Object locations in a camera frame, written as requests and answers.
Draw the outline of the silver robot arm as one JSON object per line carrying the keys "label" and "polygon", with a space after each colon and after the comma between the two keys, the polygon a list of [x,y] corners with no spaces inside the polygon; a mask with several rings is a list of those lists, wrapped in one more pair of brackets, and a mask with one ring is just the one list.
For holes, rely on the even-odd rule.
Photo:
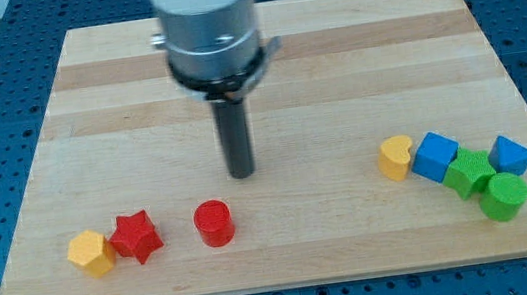
{"label": "silver robot arm", "polygon": [[193,98],[210,104],[228,174],[255,170],[244,100],[281,46],[261,41],[255,0],[150,0],[160,24],[153,46]]}

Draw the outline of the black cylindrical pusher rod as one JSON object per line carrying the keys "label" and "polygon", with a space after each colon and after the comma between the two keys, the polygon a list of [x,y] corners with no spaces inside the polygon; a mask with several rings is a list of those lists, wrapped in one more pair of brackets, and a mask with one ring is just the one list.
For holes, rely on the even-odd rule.
{"label": "black cylindrical pusher rod", "polygon": [[212,103],[211,110],[228,173],[236,179],[248,178],[255,170],[244,103]]}

